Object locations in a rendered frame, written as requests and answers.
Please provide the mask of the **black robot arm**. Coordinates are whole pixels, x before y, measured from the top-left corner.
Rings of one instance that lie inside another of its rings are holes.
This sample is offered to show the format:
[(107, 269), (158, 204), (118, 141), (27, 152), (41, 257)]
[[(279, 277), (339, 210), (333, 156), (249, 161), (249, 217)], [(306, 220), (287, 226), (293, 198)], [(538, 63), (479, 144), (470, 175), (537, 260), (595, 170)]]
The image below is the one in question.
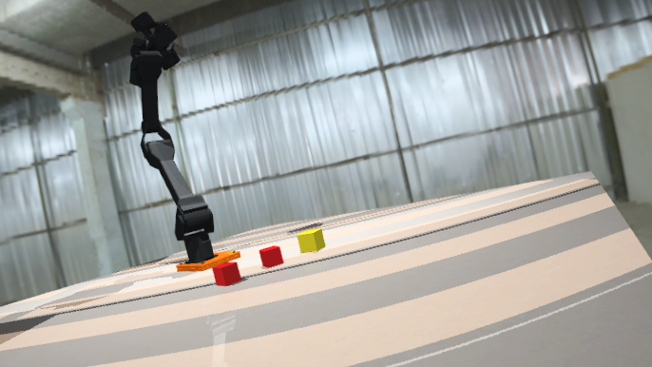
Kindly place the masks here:
[[(175, 31), (166, 23), (159, 23), (154, 27), (155, 33), (151, 36), (164, 51), (169, 44), (177, 38)], [(202, 263), (214, 255), (209, 234), (214, 233), (213, 214), (203, 196), (193, 196), (185, 179), (174, 162), (174, 143), (169, 133), (161, 126), (158, 112), (158, 84), (157, 80), (162, 74), (163, 57), (154, 45), (147, 39), (134, 37), (130, 49), (132, 61), (130, 63), (129, 83), (140, 87), (142, 90), (142, 133), (140, 143), (144, 158), (148, 163), (159, 170), (176, 206), (175, 234), (178, 241), (184, 241), (189, 263)], [(162, 137), (161, 141), (144, 142), (146, 133), (155, 133)], [(184, 234), (201, 230), (185, 236)]]

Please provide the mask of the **yellow cube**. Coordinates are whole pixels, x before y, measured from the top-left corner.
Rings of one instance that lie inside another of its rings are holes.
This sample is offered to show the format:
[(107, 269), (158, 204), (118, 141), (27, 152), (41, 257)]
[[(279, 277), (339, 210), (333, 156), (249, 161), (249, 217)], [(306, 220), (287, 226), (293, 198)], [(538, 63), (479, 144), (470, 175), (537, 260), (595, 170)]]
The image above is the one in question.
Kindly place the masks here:
[(297, 235), (300, 253), (313, 252), (325, 246), (322, 229), (309, 230)]

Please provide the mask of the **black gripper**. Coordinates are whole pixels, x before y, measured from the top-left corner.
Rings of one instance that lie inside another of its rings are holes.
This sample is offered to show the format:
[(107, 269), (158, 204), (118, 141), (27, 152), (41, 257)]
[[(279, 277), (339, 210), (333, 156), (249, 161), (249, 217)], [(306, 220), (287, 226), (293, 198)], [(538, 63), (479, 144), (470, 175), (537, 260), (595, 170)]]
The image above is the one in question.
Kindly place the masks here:
[(161, 56), (163, 57), (162, 68), (164, 70), (168, 70), (173, 66), (177, 65), (180, 62), (181, 58), (178, 57), (177, 55), (178, 53), (174, 50), (174, 44), (171, 45), (168, 49), (164, 51), (160, 51), (159, 45), (156, 43), (157, 41), (155, 42), (153, 41), (152, 39), (153, 37), (151, 35), (154, 33), (152, 33), (152, 31), (149, 29), (154, 28), (158, 24), (159, 22), (155, 22), (147, 11), (143, 11), (142, 13), (140, 13), (140, 15), (138, 15), (131, 21), (131, 26), (134, 27), (136, 32), (141, 31), (145, 36), (144, 39), (151, 41), (151, 43), (154, 45), (154, 49), (161, 54)]

